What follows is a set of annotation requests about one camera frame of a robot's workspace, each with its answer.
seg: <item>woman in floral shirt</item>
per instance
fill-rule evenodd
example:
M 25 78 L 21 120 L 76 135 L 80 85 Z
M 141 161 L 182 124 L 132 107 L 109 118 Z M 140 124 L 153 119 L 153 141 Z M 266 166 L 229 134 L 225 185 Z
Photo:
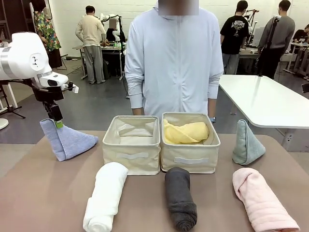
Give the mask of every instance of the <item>woman in floral shirt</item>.
M 52 22 L 44 15 L 45 2 L 44 0 L 33 0 L 32 5 L 34 8 L 35 29 L 44 43 L 49 58 L 49 65 L 51 68 L 61 67 L 62 62 L 59 51 L 61 46 Z

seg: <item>empty storage bin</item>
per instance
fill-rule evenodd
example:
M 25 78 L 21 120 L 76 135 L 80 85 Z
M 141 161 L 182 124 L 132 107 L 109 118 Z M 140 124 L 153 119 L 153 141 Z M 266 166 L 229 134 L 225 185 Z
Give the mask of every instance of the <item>empty storage bin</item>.
M 205 122 L 209 136 L 197 144 L 172 145 L 165 141 L 164 119 L 174 126 L 183 126 L 194 122 Z M 193 174 L 211 174 L 216 170 L 220 139 L 214 127 L 204 114 L 164 113 L 162 116 L 161 168 L 167 172 L 173 167 L 181 167 Z
M 118 162 L 129 175 L 160 172 L 160 122 L 155 116 L 117 116 L 103 138 L 104 163 Z

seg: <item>man in beige sweater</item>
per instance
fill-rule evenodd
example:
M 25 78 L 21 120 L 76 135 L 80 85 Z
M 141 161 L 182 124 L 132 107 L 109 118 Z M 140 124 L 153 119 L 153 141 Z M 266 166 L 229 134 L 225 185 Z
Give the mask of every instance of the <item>man in beige sweater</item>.
M 75 34 L 83 42 L 88 72 L 88 82 L 90 84 L 94 84 L 96 82 L 95 71 L 97 84 L 102 84 L 105 80 L 103 74 L 103 57 L 100 41 L 103 39 L 103 46 L 106 45 L 106 31 L 100 20 L 95 17 L 95 12 L 96 10 L 93 6 L 86 7 L 87 15 L 85 15 L 78 23 Z

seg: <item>green towel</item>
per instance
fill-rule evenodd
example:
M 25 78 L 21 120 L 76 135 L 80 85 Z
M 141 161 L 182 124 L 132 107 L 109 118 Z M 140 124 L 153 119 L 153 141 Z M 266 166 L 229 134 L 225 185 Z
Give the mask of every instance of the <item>green towel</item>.
M 248 165 L 264 155 L 265 152 L 265 147 L 255 137 L 247 122 L 239 120 L 233 161 L 240 165 Z

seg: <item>gray sweatshirt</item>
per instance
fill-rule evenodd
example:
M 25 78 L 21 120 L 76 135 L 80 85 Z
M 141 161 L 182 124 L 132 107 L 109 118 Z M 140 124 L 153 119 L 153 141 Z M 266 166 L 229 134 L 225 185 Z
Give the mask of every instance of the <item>gray sweatshirt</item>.
M 275 18 L 272 18 L 266 25 L 259 47 L 267 47 L 267 42 L 272 30 L 272 24 Z M 275 29 L 274 37 L 271 42 L 271 49 L 288 48 L 291 38 L 295 31 L 295 22 L 289 16 L 282 16 Z

